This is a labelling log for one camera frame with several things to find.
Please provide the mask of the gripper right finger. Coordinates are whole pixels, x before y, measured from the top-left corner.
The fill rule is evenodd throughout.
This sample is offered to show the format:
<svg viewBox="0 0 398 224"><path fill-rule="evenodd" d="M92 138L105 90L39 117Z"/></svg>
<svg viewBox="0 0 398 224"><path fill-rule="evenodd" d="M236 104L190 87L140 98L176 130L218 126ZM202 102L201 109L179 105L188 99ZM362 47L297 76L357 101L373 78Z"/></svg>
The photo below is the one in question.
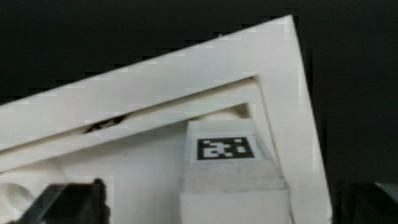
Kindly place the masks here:
<svg viewBox="0 0 398 224"><path fill-rule="evenodd" d="M398 184L345 184L336 199L334 224L398 224Z"/></svg>

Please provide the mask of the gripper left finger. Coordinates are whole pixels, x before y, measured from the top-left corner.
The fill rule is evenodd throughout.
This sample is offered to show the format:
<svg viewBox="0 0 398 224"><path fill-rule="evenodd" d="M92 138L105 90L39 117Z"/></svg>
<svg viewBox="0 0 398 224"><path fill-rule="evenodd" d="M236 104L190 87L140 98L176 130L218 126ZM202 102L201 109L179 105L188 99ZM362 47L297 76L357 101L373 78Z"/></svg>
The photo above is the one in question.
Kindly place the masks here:
<svg viewBox="0 0 398 224"><path fill-rule="evenodd" d="M110 224L103 180L51 184L12 224Z"/></svg>

